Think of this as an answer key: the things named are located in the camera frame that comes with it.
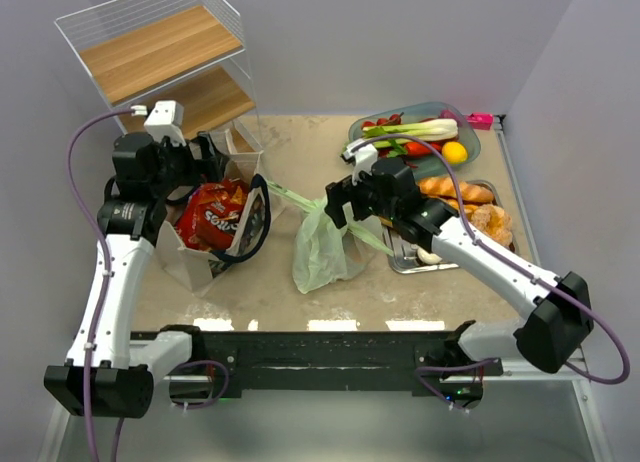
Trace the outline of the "brown chip bag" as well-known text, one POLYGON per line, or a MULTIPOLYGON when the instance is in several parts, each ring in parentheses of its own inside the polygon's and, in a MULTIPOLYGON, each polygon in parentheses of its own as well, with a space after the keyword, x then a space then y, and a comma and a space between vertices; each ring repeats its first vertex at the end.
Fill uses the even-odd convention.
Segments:
POLYGON ((201 185, 175 224, 176 233, 189 249, 228 249, 248 195, 249 186, 241 179, 225 178, 221 182, 201 185))

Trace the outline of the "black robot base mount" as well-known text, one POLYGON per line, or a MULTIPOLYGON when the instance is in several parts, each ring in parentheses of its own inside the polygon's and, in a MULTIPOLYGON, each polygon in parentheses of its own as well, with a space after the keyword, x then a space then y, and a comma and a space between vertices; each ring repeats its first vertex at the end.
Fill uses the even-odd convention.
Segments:
POLYGON ((498 360, 474 362, 458 346, 460 330, 435 332, 192 331, 196 366, 170 371, 176 402, 254 391, 441 393, 469 404, 498 360))

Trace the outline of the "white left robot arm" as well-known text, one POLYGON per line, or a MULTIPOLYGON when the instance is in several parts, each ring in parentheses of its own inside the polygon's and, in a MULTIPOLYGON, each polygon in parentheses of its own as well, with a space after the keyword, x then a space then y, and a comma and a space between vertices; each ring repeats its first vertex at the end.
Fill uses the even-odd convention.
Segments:
POLYGON ((194 187, 215 165, 194 158, 183 137, 134 132, 114 142, 115 174, 89 220, 98 231, 97 258, 85 313, 61 365, 44 375, 49 393, 74 416, 140 418, 154 387, 178 367, 206 358, 203 332, 169 325, 139 351, 130 348, 139 289, 180 187, 194 187))

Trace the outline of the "beige canvas tote bag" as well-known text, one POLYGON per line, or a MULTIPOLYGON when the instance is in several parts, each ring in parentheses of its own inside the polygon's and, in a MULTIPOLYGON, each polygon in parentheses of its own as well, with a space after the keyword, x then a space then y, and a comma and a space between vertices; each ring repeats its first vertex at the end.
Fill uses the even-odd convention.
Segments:
POLYGON ((268 192, 262 146, 238 123, 208 133, 229 157, 219 182, 205 182, 168 209, 156 245, 161 268, 193 293, 255 255, 283 210, 268 192))

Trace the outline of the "green avocado print bag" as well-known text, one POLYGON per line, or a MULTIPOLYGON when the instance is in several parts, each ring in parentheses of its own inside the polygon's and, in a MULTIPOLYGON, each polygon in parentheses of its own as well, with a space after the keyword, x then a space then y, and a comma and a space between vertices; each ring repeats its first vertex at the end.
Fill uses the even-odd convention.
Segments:
POLYGON ((377 252, 391 256, 381 230, 357 222, 347 213, 347 225, 337 228, 326 214, 327 199, 307 199, 269 181, 269 192, 296 206, 303 218, 295 237, 292 277, 299 292, 308 294, 336 281, 355 278, 377 252))

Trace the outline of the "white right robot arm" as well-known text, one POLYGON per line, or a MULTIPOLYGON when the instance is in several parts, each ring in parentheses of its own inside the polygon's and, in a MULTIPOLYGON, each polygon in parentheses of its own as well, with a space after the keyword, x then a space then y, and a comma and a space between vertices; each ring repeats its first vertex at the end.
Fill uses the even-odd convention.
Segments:
POLYGON ((522 357, 556 373, 592 331, 583 312, 590 305, 588 287, 580 276, 559 277, 466 227, 462 212, 423 194, 401 161, 381 159, 369 172, 329 184, 326 194, 325 211, 337 227, 346 224, 346 205, 356 220, 382 217, 404 240, 466 270, 517 312, 512 321, 458 328, 455 350, 462 359, 522 357))

